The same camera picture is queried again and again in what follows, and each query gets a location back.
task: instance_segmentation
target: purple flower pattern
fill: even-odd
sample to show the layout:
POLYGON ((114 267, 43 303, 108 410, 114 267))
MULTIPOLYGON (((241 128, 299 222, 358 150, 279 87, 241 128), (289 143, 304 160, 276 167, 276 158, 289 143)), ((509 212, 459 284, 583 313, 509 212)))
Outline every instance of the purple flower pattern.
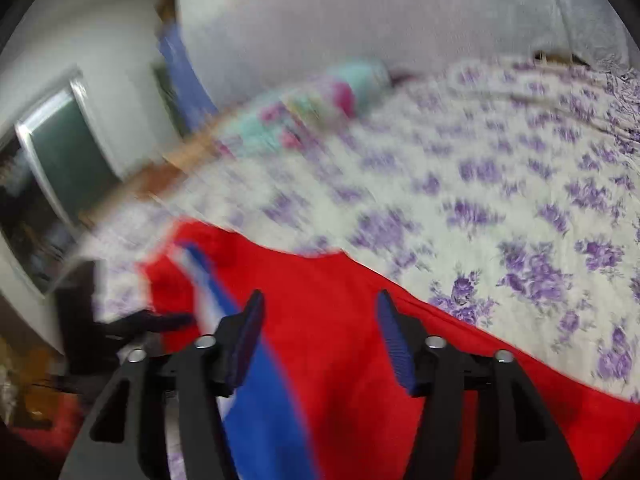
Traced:
POLYGON ((172 480, 187 480, 187 470, 181 450, 172 450, 167 453, 167 465, 172 480))
POLYGON ((507 200, 511 198, 511 195, 515 195, 515 194, 524 196, 526 185, 527 183, 525 180, 515 180, 515 181, 505 180, 502 183, 502 188, 500 189, 500 195, 502 196, 502 198, 507 200))
POLYGON ((531 244, 527 249, 523 241, 516 240, 500 243, 498 250, 502 253, 500 263, 508 271, 498 286, 508 286, 540 310, 566 301, 572 275, 552 265, 553 244, 531 244))
POLYGON ((453 151, 453 146, 450 144, 443 144, 441 142, 431 142, 427 146, 422 147, 424 153, 428 155, 434 155, 437 157, 446 157, 451 155, 453 151))
POLYGON ((293 249, 293 253, 302 256, 318 256, 329 251, 329 239, 326 236, 315 236, 306 244, 302 244, 293 249))
POLYGON ((310 146, 303 156, 318 182, 331 183, 344 176, 342 168, 331 160, 330 154, 319 144, 310 146))
POLYGON ((632 223, 632 226, 636 230, 636 238, 634 241, 636 244, 640 244, 640 216, 636 217, 636 221, 632 223))
POLYGON ((451 314, 456 319, 473 326, 487 328, 491 325, 492 309, 498 305, 491 297, 478 298, 480 272, 473 270, 468 275, 458 273, 450 294, 443 294, 439 282, 431 283, 432 296, 429 303, 451 314))
POLYGON ((511 65, 511 68, 518 72, 531 72, 536 69, 536 65, 532 61, 516 61, 511 65))
POLYGON ((480 109, 484 113, 493 112, 495 110, 494 102, 492 100, 480 101, 480 109))
POLYGON ((360 167, 373 173, 392 174, 401 171, 398 156, 391 150, 370 153, 360 161, 360 167))
POLYGON ((615 324, 611 333, 609 346, 600 341, 598 354, 600 357, 596 365, 595 375, 604 381, 622 380, 629 382, 631 370, 636 358, 638 340, 634 338, 631 342, 627 340, 626 321, 615 324))
POLYGON ((518 136, 518 140, 520 141, 520 144, 534 152, 543 153, 546 150, 546 144, 538 134, 530 137, 527 137, 525 134, 520 134, 518 136))
POLYGON ((573 309, 567 310, 558 323, 558 338, 551 345, 551 349, 560 353, 562 347, 570 347, 574 333, 580 327, 580 313, 573 309))
POLYGON ((269 175, 269 178, 271 180, 279 184, 289 184, 294 180, 294 176, 290 171, 284 170, 283 168, 279 168, 277 166, 267 168, 267 175, 269 175))
POLYGON ((584 179, 582 184, 578 180, 570 182, 564 186, 564 189, 571 197, 571 203, 577 205, 580 209, 593 209, 594 211, 605 213, 611 208, 609 204, 610 191, 604 186, 596 186, 593 177, 584 179))
POLYGON ((593 105, 585 106, 582 100, 574 94, 561 95, 559 103, 569 108, 569 112, 579 121, 590 123, 596 111, 593 105))
POLYGON ((355 204, 369 195, 369 191, 360 186, 335 186, 332 199, 337 204, 355 204))
POLYGON ((240 208, 236 208, 232 210, 231 213, 229 213, 229 215, 226 217, 226 220, 235 230, 240 230, 244 225, 244 211, 242 211, 240 208))
POLYGON ((535 158, 530 158, 527 161, 527 167, 543 180, 549 180, 557 171, 555 168, 535 158))
POLYGON ((420 110, 437 112, 442 109, 442 99, 433 92, 422 92, 418 89, 409 89, 407 96, 420 110))
POLYGON ((535 116, 527 118, 527 125, 532 130, 544 128, 547 123, 563 124, 564 117, 555 112, 540 112, 535 116))
POLYGON ((278 192, 269 205, 262 208, 264 215, 276 224, 300 229, 309 202, 295 192, 278 192))
POLYGON ((461 124, 438 124, 436 127, 436 133, 442 137, 449 137, 450 139, 472 139, 476 136, 476 134, 467 128, 466 126, 462 126, 461 124))
POLYGON ((609 121, 609 123, 613 124, 618 128, 620 127, 620 119, 614 116, 610 111, 607 110, 605 112, 605 117, 607 118, 607 121, 609 121))
POLYGON ((466 230, 469 238, 479 227, 496 225, 504 221, 504 215, 468 200, 458 199, 453 204, 445 202, 442 207, 447 212, 447 225, 466 230))
POLYGON ((504 73, 502 74, 502 80, 505 83, 515 83, 517 81, 516 77, 511 74, 510 72, 507 72, 506 70, 504 71, 504 73))
POLYGON ((506 126, 502 121, 486 121, 484 123, 487 130, 491 130, 492 132, 500 132, 504 133, 506 126))
POLYGON ((529 100, 519 96, 512 95, 510 101, 514 110, 526 110, 529 107, 529 100))
POLYGON ((472 84, 480 79, 480 71, 477 68, 467 67, 458 74, 460 84, 472 84))
POLYGON ((582 137, 580 130, 568 126, 556 126, 554 128, 554 134, 563 142, 569 142, 571 144, 575 144, 575 141, 582 137))
POLYGON ((591 147, 591 151, 593 151, 593 153, 595 153, 603 162, 606 162, 607 164, 618 163, 618 154, 615 150, 607 148, 604 140, 601 140, 598 144, 590 142, 589 146, 591 147))
POLYGON ((498 143, 494 145, 496 152, 503 152, 507 155, 513 155, 513 146, 507 139, 500 139, 498 143))
POLYGON ((623 155, 634 155, 637 151, 636 143, 631 140, 616 137, 616 144, 618 145, 618 151, 623 155))
POLYGON ((560 209, 557 203, 545 204, 538 208, 538 214, 541 218, 544 218, 549 222, 553 228, 564 236, 569 228, 567 227, 567 219, 569 218, 569 212, 560 209))
POLYGON ((360 124, 370 134, 389 134, 389 133, 391 133, 391 126, 385 121, 373 120, 371 118, 366 118, 366 119, 362 119, 360 121, 360 124))
POLYGON ((542 83, 532 82, 527 85, 529 91, 534 95, 544 96, 547 88, 542 83))
POLYGON ((497 184, 502 179, 502 173, 492 158, 484 158, 478 162, 468 158, 460 162, 458 171, 465 182, 475 178, 482 184, 497 184))
POLYGON ((640 268, 636 268, 636 273, 629 280, 629 288, 634 297, 634 301, 640 304, 640 268))
POLYGON ((593 90, 591 90, 589 88, 583 88, 582 89, 582 95, 584 95, 587 99, 589 99, 591 101, 597 101, 598 100, 598 94, 596 94, 596 92, 594 92, 593 90))
POLYGON ((424 179, 414 180, 412 182, 412 189, 416 193, 434 196, 440 192, 440 180, 436 174, 429 172, 424 179))
POLYGON ((599 237, 594 240, 578 240, 574 244, 574 249, 578 254, 587 256, 585 265, 590 271, 600 270, 609 279, 619 275, 615 273, 615 267, 622 261, 625 251, 621 246, 615 246, 611 241, 599 237))
POLYGON ((611 225, 613 227, 618 225, 618 220, 625 216, 625 203, 620 198, 611 206, 611 225))
POLYGON ((600 164, 597 160, 593 160, 589 153, 582 156, 582 160, 576 164, 583 171, 600 171, 600 164))
POLYGON ((349 242, 375 254, 385 251, 395 253, 405 249, 407 233, 415 233, 420 229, 420 224, 405 218, 399 209, 374 210, 360 215, 356 232, 351 235, 349 242))
POLYGON ((413 249, 399 250, 391 259, 385 275, 390 280, 398 280, 402 273, 410 267, 431 272, 431 268, 424 263, 424 257, 434 257, 433 245, 428 242, 419 244, 413 249))
POLYGON ((574 81, 581 81, 587 84, 594 84, 591 76, 588 74, 586 69, 582 66, 570 66, 566 69, 564 73, 558 75, 560 81, 563 81, 568 84, 572 84, 574 81))
POLYGON ((349 150, 352 152, 359 152, 361 150, 360 142, 356 139, 350 131, 340 132, 337 136, 349 150))

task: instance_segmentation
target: floral bedspread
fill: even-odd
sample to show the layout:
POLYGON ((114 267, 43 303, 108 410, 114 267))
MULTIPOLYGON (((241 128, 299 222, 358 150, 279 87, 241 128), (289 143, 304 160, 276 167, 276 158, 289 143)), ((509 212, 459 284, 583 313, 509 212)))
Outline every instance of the floral bedspread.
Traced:
POLYGON ((526 60, 412 82, 306 153, 214 162, 85 242, 104 318, 194 216, 303 254, 345 250, 556 369, 640 400, 640 82, 526 60))

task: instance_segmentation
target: red fabric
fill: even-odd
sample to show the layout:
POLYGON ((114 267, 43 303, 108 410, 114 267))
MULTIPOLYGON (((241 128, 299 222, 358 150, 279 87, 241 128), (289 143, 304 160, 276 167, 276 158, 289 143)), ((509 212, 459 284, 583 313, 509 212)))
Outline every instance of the red fabric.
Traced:
POLYGON ((12 431, 54 463, 62 463, 76 440, 81 426, 82 413, 78 396, 60 394, 58 412, 50 430, 12 428, 12 431))
MULTIPOLYGON (((508 349, 546 401, 583 478, 599 479, 640 421, 640 406, 593 390, 495 337, 416 300, 344 253, 304 258, 267 250, 238 234, 182 222, 173 240, 195 243, 238 306, 259 288, 266 298, 264 336, 279 360, 313 441, 321 477, 401 478, 423 400, 396 383, 376 320, 386 288, 398 309, 465 352, 508 349)), ((159 312, 191 311, 193 285, 166 250, 143 266, 159 312)), ((167 336, 171 350, 195 332, 167 336)))

